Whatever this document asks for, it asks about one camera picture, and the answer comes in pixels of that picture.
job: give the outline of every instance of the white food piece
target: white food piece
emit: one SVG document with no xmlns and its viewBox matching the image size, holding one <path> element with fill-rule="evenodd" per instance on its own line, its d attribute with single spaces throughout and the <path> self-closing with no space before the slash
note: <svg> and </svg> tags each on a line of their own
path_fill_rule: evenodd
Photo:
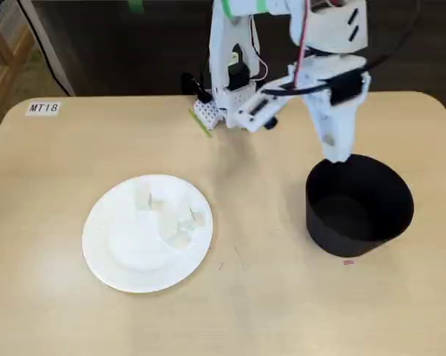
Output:
<svg viewBox="0 0 446 356">
<path fill-rule="evenodd" d="M 150 209 L 153 211 L 163 212 L 167 209 L 168 202 L 164 200 L 156 200 L 152 196 L 150 196 Z"/>
<path fill-rule="evenodd" d="M 158 231 L 164 240 L 171 239 L 178 232 L 178 216 L 176 211 L 167 205 L 158 217 Z"/>
<path fill-rule="evenodd" d="M 177 250 L 186 250 L 191 244 L 191 238 L 186 232 L 178 231 L 167 243 Z"/>
<path fill-rule="evenodd" d="M 196 228 L 196 222 L 194 221 L 193 214 L 191 212 L 191 206 L 186 197 L 184 197 L 177 209 L 178 213 L 178 226 L 185 231 L 191 231 Z"/>
<path fill-rule="evenodd" d="M 151 207 L 150 185 L 137 183 L 134 190 L 135 206 L 137 210 L 149 210 Z"/>
<path fill-rule="evenodd" d="M 191 215 L 193 216 L 194 223 L 198 228 L 202 228 L 206 224 L 205 215 L 203 213 L 191 211 Z"/>
</svg>

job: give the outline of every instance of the wooden table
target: wooden table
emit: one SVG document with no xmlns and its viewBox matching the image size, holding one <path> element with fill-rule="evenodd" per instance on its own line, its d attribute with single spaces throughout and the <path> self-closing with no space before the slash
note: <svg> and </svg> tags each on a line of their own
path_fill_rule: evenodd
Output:
<svg viewBox="0 0 446 356">
<path fill-rule="evenodd" d="M 300 101 L 273 131 L 210 139 L 186 97 L 63 99 L 14 107 L 0 128 L 0 356 L 446 356 L 446 111 L 373 93 L 356 152 L 395 168 L 416 200 L 398 239 L 344 265 L 307 236 L 304 184 L 321 157 Z M 142 174 L 193 182 L 212 204 L 210 252 L 156 294 L 101 284 L 84 221 Z"/>
</svg>

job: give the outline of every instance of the white plate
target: white plate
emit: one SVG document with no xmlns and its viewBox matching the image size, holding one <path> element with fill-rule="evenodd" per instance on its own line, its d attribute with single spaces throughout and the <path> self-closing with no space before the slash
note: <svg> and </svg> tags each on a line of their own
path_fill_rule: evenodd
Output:
<svg viewBox="0 0 446 356">
<path fill-rule="evenodd" d="M 165 218 L 161 209 L 142 206 L 146 194 L 154 202 L 188 206 L 190 214 L 198 214 L 199 225 L 185 230 L 190 242 L 184 249 L 162 238 Z M 84 225 L 82 251 L 103 283 L 120 291 L 148 293 L 187 278 L 203 261 L 212 235 L 211 208 L 200 191 L 180 178 L 148 175 L 118 184 L 96 203 Z"/>
</svg>

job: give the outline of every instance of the label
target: label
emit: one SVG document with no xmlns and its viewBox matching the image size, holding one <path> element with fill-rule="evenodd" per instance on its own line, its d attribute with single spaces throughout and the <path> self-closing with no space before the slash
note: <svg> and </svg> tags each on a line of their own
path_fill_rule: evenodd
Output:
<svg viewBox="0 0 446 356">
<path fill-rule="evenodd" d="M 26 116 L 57 116 L 61 102 L 31 102 Z"/>
</svg>

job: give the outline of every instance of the black bowl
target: black bowl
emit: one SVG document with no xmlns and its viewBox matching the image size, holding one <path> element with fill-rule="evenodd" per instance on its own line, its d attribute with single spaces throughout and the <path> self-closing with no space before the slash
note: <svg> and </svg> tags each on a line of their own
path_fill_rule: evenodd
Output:
<svg viewBox="0 0 446 356">
<path fill-rule="evenodd" d="M 352 155 L 318 163 L 306 181 L 306 226 L 323 250 L 357 257 L 402 234 L 412 222 L 409 188 L 391 168 Z"/>
</svg>

